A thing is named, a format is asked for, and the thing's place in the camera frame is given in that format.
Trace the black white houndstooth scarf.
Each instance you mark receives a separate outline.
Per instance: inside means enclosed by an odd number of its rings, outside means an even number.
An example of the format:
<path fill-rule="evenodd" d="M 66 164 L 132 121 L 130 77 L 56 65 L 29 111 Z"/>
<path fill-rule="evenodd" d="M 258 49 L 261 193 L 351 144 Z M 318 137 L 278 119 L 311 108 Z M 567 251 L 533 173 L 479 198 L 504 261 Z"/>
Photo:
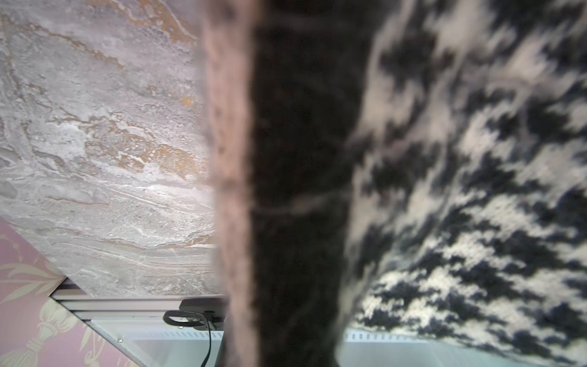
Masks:
<path fill-rule="evenodd" d="M 584 1 L 207 1 L 226 366 L 348 327 L 586 364 Z"/>

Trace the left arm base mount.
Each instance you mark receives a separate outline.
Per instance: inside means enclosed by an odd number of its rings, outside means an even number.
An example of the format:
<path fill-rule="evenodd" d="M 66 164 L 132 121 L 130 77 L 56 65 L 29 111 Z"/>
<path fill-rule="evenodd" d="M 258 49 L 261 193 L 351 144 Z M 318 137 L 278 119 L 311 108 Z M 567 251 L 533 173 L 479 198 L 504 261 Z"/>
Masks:
<path fill-rule="evenodd" d="M 163 315 L 172 327 L 194 328 L 202 331 L 225 330 L 226 306 L 222 298 L 188 298 L 174 310 Z"/>

